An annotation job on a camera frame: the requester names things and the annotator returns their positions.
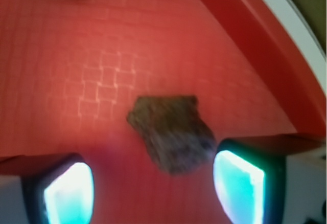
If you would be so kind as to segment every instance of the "cyan light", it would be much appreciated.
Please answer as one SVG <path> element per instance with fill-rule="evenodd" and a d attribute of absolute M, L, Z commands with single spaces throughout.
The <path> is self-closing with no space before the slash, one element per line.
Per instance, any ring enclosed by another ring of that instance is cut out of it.
<path fill-rule="evenodd" d="M 233 223 L 263 223 L 265 173 L 236 154 L 223 150 L 214 160 L 219 201 Z"/>
<path fill-rule="evenodd" d="M 44 201 L 50 224 L 89 223 L 94 205 L 92 171 L 85 163 L 75 163 L 45 190 Z"/>

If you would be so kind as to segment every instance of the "glowing light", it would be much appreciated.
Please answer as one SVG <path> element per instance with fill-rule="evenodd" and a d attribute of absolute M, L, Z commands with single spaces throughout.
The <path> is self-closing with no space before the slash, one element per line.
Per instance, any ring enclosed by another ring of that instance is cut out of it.
<path fill-rule="evenodd" d="M 89 223 L 94 205 L 92 171 L 85 163 L 75 163 L 45 190 L 49 224 Z"/>
<path fill-rule="evenodd" d="M 213 175 L 217 196 L 233 223 L 263 223 L 262 169 L 224 150 L 215 157 Z"/>

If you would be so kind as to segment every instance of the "dark particle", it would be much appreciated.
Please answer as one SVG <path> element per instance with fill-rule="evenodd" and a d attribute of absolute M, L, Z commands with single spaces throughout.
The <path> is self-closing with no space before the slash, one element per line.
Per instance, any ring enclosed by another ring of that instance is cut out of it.
<path fill-rule="evenodd" d="M 214 157 L 216 141 L 200 119 L 197 103 L 195 96 L 139 97 L 128 114 L 159 169 L 188 173 Z"/>

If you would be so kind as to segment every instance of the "red surface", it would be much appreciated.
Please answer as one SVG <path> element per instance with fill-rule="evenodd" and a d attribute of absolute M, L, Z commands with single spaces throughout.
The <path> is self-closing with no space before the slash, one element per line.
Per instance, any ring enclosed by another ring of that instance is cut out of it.
<path fill-rule="evenodd" d="M 82 153 L 93 223 L 228 223 L 211 163 L 151 163 L 125 119 L 137 95 L 196 94 L 217 141 L 295 132 L 200 0 L 0 0 L 0 26 L 0 156 Z"/>
<path fill-rule="evenodd" d="M 326 97 L 300 51 L 265 3 L 202 1 L 240 47 L 295 128 L 325 136 Z"/>

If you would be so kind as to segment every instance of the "red mat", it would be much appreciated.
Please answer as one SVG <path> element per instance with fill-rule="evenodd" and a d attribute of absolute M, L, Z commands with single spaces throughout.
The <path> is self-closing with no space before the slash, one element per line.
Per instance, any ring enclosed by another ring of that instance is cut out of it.
<path fill-rule="evenodd" d="M 212 166 L 170 177 L 126 114 L 138 95 L 195 94 L 217 141 L 295 132 L 200 0 L 0 0 L 0 156 L 77 151 L 93 223 L 227 223 Z"/>

